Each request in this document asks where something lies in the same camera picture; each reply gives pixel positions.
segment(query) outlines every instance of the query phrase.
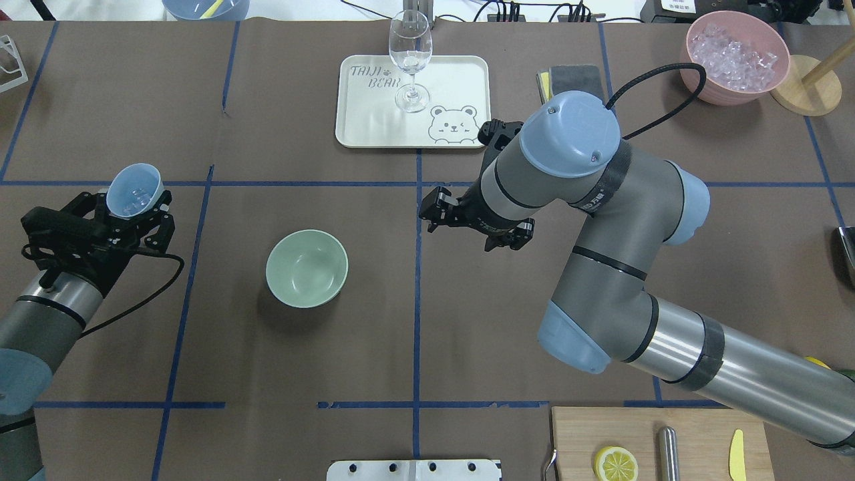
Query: mint green bowl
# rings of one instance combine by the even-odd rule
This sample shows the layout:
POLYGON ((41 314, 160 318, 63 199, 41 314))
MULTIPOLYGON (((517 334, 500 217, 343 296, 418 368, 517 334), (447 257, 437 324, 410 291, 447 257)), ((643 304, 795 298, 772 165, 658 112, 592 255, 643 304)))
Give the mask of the mint green bowl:
POLYGON ((306 229, 279 241, 268 257, 265 276, 270 292, 292 307, 329 302, 347 277, 347 252, 338 239, 306 229))

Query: cartoon bear face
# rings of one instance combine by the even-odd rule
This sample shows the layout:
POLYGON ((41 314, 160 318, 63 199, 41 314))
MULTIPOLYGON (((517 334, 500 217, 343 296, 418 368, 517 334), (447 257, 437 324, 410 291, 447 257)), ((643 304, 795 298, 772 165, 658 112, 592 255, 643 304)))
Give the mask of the cartoon bear face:
POLYGON ((436 105, 430 111, 433 123, 427 134, 437 144, 474 144, 478 139, 475 107, 467 105, 460 110, 447 110, 436 105))

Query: white label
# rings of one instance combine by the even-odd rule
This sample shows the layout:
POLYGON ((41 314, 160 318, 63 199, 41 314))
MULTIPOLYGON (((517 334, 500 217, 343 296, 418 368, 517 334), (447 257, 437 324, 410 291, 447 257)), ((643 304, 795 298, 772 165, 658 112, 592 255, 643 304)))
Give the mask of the white label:
POLYGON ((694 0, 662 0, 662 8, 682 14, 698 13, 694 8, 694 0))

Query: clear blue bowl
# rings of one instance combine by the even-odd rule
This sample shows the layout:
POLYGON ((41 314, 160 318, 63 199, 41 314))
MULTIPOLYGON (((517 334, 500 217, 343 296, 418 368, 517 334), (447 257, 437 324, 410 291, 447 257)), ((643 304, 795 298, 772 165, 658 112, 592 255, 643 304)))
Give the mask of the clear blue bowl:
MULTIPOLYGON (((178 20, 202 20, 199 17, 205 13, 214 0, 163 0, 163 7, 178 20)), ((223 0, 222 5, 214 13, 214 16, 203 19, 238 21, 246 18, 246 12, 250 9, 250 0, 223 0)))

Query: white metal plate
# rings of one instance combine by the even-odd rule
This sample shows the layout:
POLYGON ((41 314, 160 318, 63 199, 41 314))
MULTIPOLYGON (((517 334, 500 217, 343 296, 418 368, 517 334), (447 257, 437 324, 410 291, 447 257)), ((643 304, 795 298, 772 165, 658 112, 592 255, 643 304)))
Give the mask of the white metal plate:
POLYGON ((486 62, 479 56, 435 55, 416 83, 430 92, 425 110, 408 114, 395 92, 410 76, 389 56, 355 55, 341 63, 335 138, 347 147, 479 148, 478 129, 491 119, 486 62), (453 131, 445 126, 457 127, 453 131))
POLYGON ((502 481, 498 460, 336 461, 327 481, 502 481))

